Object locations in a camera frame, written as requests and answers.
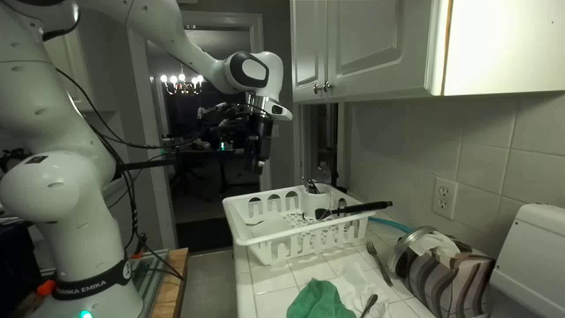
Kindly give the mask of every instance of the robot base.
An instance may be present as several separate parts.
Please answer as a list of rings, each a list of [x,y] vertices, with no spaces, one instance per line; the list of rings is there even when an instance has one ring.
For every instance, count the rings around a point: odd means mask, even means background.
[[[77,301],[56,301],[47,297],[31,318],[137,318],[142,313],[142,299],[132,283],[114,285],[96,295]]]

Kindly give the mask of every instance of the kitchen counter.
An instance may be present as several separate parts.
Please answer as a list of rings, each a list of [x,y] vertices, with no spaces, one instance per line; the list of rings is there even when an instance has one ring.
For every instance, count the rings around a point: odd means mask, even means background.
[[[393,235],[379,233],[384,233],[381,226],[370,225],[366,240],[374,242],[384,256]],[[363,244],[294,258],[273,267],[261,265],[246,248],[234,246],[232,255],[239,318],[285,318],[287,306],[310,279],[329,281],[354,315],[359,315],[368,295],[375,293],[377,302],[366,318],[432,318],[398,279],[393,279],[391,288],[386,286]]]

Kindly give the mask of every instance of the white tile backsplash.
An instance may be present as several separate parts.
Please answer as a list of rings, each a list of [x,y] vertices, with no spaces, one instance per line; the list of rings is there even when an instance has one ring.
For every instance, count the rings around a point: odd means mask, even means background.
[[[565,207],[565,96],[347,104],[351,193],[495,255],[522,202]],[[455,219],[430,210],[434,179],[458,182]]]
[[[506,149],[462,143],[456,182],[469,184],[492,193],[501,193],[506,159]]]

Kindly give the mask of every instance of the white appliance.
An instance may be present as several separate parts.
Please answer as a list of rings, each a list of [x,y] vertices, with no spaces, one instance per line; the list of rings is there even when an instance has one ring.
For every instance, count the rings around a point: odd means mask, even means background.
[[[539,316],[565,316],[565,209],[524,205],[501,248],[490,285]]]

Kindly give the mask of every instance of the white cabinet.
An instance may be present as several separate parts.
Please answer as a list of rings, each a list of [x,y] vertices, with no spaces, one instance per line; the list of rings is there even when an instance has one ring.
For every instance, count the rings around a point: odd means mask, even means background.
[[[84,53],[80,48],[79,28],[75,28],[70,34],[49,39],[43,43],[43,46],[47,50],[47,55],[49,55],[52,66],[56,69],[63,71],[65,74],[68,74],[75,83],[79,83],[84,89],[87,97],[95,101],[95,96],[91,90],[91,81],[87,76]],[[63,76],[61,76],[61,81],[63,81],[65,89],[68,90],[73,104],[80,112],[91,112],[87,101],[79,92],[79,89],[75,85],[72,85],[68,80],[65,80]]]
[[[561,13],[562,0],[291,0],[294,101],[565,90]]]

